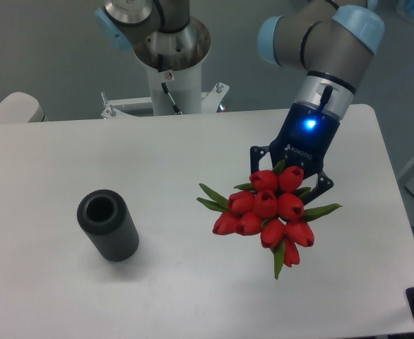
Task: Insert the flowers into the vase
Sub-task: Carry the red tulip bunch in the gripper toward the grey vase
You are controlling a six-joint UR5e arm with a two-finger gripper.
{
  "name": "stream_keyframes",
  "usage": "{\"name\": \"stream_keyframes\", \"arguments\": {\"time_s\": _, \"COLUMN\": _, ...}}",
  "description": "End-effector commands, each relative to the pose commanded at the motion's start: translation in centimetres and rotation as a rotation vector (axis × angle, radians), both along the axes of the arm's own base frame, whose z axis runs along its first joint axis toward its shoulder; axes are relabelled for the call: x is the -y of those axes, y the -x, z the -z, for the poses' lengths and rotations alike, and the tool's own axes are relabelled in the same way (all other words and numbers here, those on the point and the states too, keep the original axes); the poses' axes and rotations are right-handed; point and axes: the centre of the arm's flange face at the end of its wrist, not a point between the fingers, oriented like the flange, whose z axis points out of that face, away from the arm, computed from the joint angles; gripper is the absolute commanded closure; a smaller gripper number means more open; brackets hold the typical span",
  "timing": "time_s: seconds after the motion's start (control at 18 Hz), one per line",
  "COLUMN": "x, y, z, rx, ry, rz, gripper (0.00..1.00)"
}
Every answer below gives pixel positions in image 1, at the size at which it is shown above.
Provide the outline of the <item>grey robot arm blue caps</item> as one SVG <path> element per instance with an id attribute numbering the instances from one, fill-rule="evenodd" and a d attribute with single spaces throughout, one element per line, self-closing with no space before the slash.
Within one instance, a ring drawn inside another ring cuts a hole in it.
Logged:
<path id="1" fill-rule="evenodd" d="M 302 194 L 310 203 L 333 182 L 324 156 L 384 35 L 374 1 L 309 1 L 295 16 L 268 18 L 260 27 L 260 57 L 277 66 L 306 71 L 306 77 L 277 137 L 250 150 L 260 159 L 302 168 L 317 184 Z M 188 1 L 105 1 L 95 12 L 105 37 L 117 49 L 132 49 L 144 65 L 154 115 L 217 111 L 225 90 L 201 94 L 201 65 L 211 48 L 206 26 Z"/>

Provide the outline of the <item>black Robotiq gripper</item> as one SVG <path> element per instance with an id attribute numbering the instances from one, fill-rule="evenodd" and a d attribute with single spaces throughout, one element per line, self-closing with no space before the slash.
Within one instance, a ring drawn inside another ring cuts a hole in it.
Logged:
<path id="1" fill-rule="evenodd" d="M 317 174 L 316 186 L 301 198 L 307 205 L 333 188 L 334 182 L 322 171 L 324 156 L 335 136 L 339 120 L 298 103 L 292 104 L 276 139 L 270 145 L 253 145 L 249 150 L 250 174 L 260 170 L 260 162 L 271 156 L 273 165 L 281 160 L 287 167 L 298 166 L 304 176 Z"/>

